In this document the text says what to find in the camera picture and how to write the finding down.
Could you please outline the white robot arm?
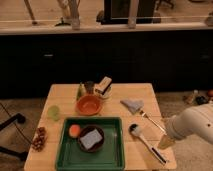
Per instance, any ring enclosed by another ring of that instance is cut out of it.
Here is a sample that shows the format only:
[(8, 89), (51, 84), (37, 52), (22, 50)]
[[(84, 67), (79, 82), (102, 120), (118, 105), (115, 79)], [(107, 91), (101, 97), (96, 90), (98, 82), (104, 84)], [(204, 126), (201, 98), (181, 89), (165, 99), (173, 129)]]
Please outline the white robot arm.
[(167, 149), (193, 134), (213, 144), (213, 104), (186, 108), (178, 115), (164, 118), (163, 122), (166, 134), (161, 137), (159, 149)]

